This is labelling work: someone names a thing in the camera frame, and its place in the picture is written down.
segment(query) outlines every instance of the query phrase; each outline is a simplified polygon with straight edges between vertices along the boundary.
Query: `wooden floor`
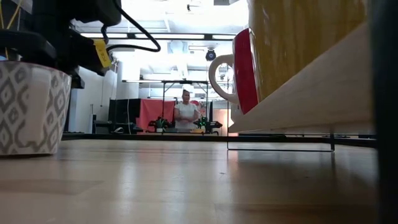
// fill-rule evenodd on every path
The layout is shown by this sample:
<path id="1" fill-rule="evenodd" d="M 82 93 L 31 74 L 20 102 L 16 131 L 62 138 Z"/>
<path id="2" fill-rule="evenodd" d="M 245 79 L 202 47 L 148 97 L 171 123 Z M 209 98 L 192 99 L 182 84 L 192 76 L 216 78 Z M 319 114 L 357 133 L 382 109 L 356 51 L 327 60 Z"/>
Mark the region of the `wooden floor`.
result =
<path id="1" fill-rule="evenodd" d="M 0 160 L 0 223 L 374 223 L 376 169 L 374 149 L 347 146 L 65 141 Z"/>

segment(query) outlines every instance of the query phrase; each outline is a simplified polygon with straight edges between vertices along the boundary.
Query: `yellow tag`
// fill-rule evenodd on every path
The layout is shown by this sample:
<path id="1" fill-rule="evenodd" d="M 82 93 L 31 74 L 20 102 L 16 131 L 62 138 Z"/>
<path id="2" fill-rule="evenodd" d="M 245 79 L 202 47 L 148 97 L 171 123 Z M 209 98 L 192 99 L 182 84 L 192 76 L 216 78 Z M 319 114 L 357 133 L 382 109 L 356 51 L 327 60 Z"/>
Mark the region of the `yellow tag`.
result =
<path id="1" fill-rule="evenodd" d="M 104 40 L 94 40 L 95 49 L 97 50 L 98 58 L 104 68 L 110 67 L 112 62 L 106 52 L 106 44 Z"/>

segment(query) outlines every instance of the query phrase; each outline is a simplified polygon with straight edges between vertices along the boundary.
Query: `gray and white pattern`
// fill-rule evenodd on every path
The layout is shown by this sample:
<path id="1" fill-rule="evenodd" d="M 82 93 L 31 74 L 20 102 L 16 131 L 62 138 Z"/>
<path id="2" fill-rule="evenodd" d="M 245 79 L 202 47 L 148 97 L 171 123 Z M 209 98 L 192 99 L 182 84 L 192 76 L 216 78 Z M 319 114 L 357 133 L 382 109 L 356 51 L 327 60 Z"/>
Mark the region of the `gray and white pattern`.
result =
<path id="1" fill-rule="evenodd" d="M 30 80 L 32 72 L 50 71 L 50 91 L 44 125 L 37 127 L 41 139 L 26 141 Z M 0 62 L 0 155 L 53 154 L 61 141 L 70 97 L 69 75 L 24 62 Z"/>

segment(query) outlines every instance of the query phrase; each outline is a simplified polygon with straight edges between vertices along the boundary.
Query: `black cable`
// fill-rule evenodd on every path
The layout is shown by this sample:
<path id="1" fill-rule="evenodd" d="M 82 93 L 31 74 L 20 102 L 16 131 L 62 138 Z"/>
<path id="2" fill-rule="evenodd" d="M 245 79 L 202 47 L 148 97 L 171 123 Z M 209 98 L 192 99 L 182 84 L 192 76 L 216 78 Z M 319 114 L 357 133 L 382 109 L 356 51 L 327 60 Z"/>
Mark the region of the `black cable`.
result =
<path id="1" fill-rule="evenodd" d="M 159 43 L 153 38 L 153 36 L 151 36 L 148 31 L 146 31 L 140 24 L 138 24 L 138 22 L 136 22 L 133 18 L 131 18 L 123 9 L 122 7 L 116 2 L 116 0 L 113 0 L 113 3 L 116 7 L 116 9 L 120 12 L 120 14 L 122 14 L 124 16 L 124 18 L 126 18 L 129 22 L 131 22 L 135 27 L 137 27 L 143 34 L 145 34 L 146 37 L 148 37 L 148 39 L 150 41 L 152 41 L 152 43 L 154 43 L 154 45 L 156 46 L 156 49 L 152 49 L 152 48 L 148 48 L 148 47 L 141 47 L 141 46 L 137 46 L 137 45 L 131 45 L 131 44 L 115 44 L 112 46 L 109 46 L 106 48 L 107 51 L 116 49 L 116 48 L 132 48 L 132 49 L 139 49 L 139 50 L 146 50 L 146 51 L 150 51 L 150 52 L 160 52 L 161 48 Z"/>
<path id="2" fill-rule="evenodd" d="M 105 25 L 103 25 L 102 28 L 101 28 L 101 33 L 102 33 L 102 35 L 103 35 L 103 37 L 104 37 L 105 44 L 108 44 L 108 43 L 109 43 L 109 37 L 108 37 L 108 35 L 106 35 L 106 29 L 107 29 L 107 28 L 108 28 L 108 27 L 105 26 Z"/>

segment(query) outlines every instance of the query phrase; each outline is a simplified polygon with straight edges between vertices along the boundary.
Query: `yellow object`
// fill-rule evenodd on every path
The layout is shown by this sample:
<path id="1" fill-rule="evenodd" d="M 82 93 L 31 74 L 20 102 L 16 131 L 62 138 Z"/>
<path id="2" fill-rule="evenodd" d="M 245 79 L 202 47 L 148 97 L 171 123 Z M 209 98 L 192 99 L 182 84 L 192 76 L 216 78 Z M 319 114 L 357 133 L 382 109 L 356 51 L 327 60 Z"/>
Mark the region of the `yellow object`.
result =
<path id="1" fill-rule="evenodd" d="M 112 62 L 109 59 L 108 53 L 106 51 L 106 44 L 104 40 L 94 40 L 95 49 L 98 54 L 98 58 L 104 68 L 110 67 Z"/>
<path id="2" fill-rule="evenodd" d="M 366 20 L 367 0 L 248 0 L 262 101 Z"/>
<path id="3" fill-rule="evenodd" d="M 8 25 L 7 25 L 7 27 L 6 27 L 6 29 L 10 29 L 10 27 L 12 26 L 12 23 L 14 22 L 14 19 L 15 19 L 15 17 L 17 16 L 17 14 L 18 14 L 18 12 L 19 12 L 19 10 L 20 10 L 20 7 L 21 7 L 21 4 L 22 4 L 23 1 L 24 1 L 24 0 L 20 0 L 20 1 L 19 1 L 18 6 L 17 6 L 16 10 L 14 11 L 14 14 L 12 15 L 12 17 L 11 17 L 11 19 L 10 19 L 10 21 L 9 21 L 9 23 L 8 23 Z M 3 21 L 3 17 L 2 17 L 1 1 L 0 1 L 0 20 L 1 20 L 1 28 L 4 29 L 4 21 Z M 6 47 L 6 58 L 8 59 L 7 47 Z"/>
<path id="4" fill-rule="evenodd" d="M 198 128 L 193 129 L 193 130 L 191 131 L 191 133 L 204 133 L 204 132 L 205 132 L 204 130 L 198 129 Z"/>

